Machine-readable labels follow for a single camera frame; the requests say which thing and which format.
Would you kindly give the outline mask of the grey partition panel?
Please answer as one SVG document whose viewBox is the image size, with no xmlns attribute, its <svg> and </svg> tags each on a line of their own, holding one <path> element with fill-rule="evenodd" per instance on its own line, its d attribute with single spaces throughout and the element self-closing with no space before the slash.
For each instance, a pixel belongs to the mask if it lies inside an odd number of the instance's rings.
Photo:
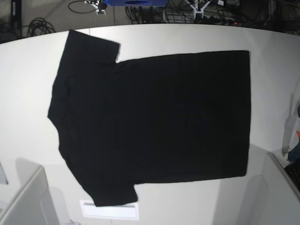
<svg viewBox="0 0 300 225">
<path fill-rule="evenodd" d="M 38 166 L 0 214 L 2 225 L 58 225 L 45 170 Z"/>
<path fill-rule="evenodd" d="M 247 225 L 298 225 L 300 193 L 274 154 L 268 153 L 262 174 L 247 190 Z"/>
</svg>

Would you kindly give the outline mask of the orange and teal tool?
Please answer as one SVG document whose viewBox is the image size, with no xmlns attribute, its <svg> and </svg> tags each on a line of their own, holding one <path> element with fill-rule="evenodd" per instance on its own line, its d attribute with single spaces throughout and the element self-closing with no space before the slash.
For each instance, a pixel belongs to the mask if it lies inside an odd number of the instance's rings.
<svg viewBox="0 0 300 225">
<path fill-rule="evenodd" d="M 288 153 L 287 161 L 294 162 L 300 158 L 300 142 Z"/>
</svg>

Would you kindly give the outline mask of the blue box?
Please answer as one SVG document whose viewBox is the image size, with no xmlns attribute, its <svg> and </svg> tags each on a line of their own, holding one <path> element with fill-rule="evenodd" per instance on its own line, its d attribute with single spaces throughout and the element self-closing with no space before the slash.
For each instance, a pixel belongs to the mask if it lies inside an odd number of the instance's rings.
<svg viewBox="0 0 300 225">
<path fill-rule="evenodd" d="M 111 7 L 125 7 L 125 6 L 152 6 L 165 7 L 169 0 L 105 0 L 107 5 Z"/>
</svg>

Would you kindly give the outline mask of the black power strip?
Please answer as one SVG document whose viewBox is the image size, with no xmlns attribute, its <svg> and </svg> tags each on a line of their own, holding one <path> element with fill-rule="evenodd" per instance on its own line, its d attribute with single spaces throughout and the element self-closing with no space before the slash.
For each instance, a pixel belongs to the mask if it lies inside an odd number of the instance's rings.
<svg viewBox="0 0 300 225">
<path fill-rule="evenodd" d="M 197 17 L 194 23 L 201 23 L 201 24 L 210 24 L 210 25 L 225 25 L 225 26 L 232 26 L 238 25 L 238 23 L 232 19 L 226 19 L 222 17 Z"/>
</svg>

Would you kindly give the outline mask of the grey partition panel left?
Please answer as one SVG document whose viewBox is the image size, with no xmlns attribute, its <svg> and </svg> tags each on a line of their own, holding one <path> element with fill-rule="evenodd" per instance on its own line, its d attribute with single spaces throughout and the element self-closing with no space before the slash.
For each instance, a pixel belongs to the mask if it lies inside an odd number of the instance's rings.
<svg viewBox="0 0 300 225">
<path fill-rule="evenodd" d="M 58 225 L 45 170 L 38 166 L 0 214 L 2 225 Z"/>
</svg>

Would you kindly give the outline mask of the white table label plate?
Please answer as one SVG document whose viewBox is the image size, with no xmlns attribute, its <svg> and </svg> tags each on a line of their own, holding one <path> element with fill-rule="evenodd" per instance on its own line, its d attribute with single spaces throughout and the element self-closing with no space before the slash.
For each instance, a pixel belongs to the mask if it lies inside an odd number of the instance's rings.
<svg viewBox="0 0 300 225">
<path fill-rule="evenodd" d="M 119 206 L 97 207 L 93 201 L 81 200 L 82 214 L 85 218 L 138 220 L 138 203 L 130 203 Z"/>
</svg>

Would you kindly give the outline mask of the grey partition panel right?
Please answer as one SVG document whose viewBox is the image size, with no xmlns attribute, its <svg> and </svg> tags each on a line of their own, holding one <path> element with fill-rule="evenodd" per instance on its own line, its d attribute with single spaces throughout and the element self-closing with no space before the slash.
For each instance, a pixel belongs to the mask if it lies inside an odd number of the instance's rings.
<svg viewBox="0 0 300 225">
<path fill-rule="evenodd" d="M 247 190 L 247 225 L 298 225 L 300 193 L 274 154 L 268 153 L 262 174 Z"/>
</svg>

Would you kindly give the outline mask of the black keyboard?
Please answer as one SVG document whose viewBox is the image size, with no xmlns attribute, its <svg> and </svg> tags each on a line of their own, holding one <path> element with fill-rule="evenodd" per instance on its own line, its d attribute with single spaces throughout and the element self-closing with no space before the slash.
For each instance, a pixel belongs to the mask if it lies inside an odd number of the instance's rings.
<svg viewBox="0 0 300 225">
<path fill-rule="evenodd" d="M 285 167 L 285 171 L 287 172 L 297 189 L 300 189 L 300 161 L 297 160 L 290 163 Z"/>
</svg>

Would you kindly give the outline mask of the black T-shirt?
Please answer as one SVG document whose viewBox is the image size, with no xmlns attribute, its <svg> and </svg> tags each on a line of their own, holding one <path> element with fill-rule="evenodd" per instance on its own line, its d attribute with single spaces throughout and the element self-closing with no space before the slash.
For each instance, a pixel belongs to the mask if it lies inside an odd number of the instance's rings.
<svg viewBox="0 0 300 225">
<path fill-rule="evenodd" d="M 59 151 L 94 204 L 134 203 L 138 184 L 244 176 L 249 51 L 118 63 L 119 48 L 71 30 L 52 87 Z"/>
</svg>

